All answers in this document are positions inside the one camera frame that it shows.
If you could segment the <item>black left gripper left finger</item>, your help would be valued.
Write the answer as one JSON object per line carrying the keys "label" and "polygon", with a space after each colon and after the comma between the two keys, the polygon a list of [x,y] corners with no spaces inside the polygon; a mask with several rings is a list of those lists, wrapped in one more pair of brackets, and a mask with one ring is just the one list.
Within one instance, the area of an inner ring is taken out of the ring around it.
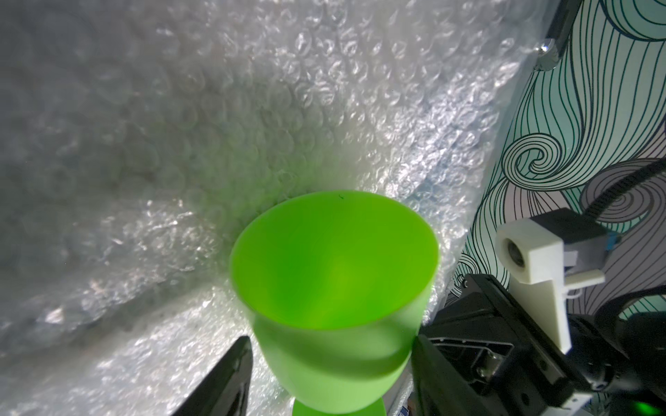
{"label": "black left gripper left finger", "polygon": [[249,336],[241,336],[173,416],[244,416],[253,372]]}

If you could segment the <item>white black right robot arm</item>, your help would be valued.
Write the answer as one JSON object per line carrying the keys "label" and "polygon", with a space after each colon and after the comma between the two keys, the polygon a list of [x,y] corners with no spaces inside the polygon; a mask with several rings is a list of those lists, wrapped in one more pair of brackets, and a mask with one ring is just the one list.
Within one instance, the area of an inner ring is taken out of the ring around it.
{"label": "white black right robot arm", "polygon": [[573,415],[598,393],[610,396],[613,415],[664,414],[664,312],[621,318],[664,287],[568,315],[572,346],[562,352],[496,278],[466,284],[414,341],[416,414]]}

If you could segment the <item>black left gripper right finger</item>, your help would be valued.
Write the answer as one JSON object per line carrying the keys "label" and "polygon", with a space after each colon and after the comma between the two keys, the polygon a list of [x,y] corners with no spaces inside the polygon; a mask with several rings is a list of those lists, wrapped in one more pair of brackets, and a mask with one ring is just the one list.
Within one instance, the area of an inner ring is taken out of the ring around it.
{"label": "black left gripper right finger", "polygon": [[415,415],[489,415],[479,396],[426,336],[414,339],[411,367]]}

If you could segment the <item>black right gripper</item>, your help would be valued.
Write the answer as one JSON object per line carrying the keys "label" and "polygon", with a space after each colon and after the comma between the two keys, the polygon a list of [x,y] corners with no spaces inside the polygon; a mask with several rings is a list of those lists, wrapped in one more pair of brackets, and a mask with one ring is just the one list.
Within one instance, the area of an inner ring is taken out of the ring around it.
{"label": "black right gripper", "polygon": [[489,415],[616,414],[623,393],[616,353],[589,315],[569,315],[564,354],[495,278],[470,275],[464,296],[421,329]]}

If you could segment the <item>clear bubble wrap sheet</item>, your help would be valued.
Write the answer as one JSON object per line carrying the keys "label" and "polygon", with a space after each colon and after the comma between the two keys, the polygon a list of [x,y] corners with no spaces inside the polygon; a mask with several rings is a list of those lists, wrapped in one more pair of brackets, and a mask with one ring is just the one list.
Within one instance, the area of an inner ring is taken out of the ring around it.
{"label": "clear bubble wrap sheet", "polygon": [[242,229],[357,189],[446,298],[553,1],[4,1],[1,412],[167,415],[249,332]]}

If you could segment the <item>green plastic wine glass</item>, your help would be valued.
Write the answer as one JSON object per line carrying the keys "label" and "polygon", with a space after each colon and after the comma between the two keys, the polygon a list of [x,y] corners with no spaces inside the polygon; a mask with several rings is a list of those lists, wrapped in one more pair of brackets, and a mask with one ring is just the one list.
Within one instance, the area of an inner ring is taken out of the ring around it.
{"label": "green plastic wine glass", "polygon": [[440,260],[418,213],[370,192],[315,192],[253,220],[232,287],[296,415],[383,415]]}

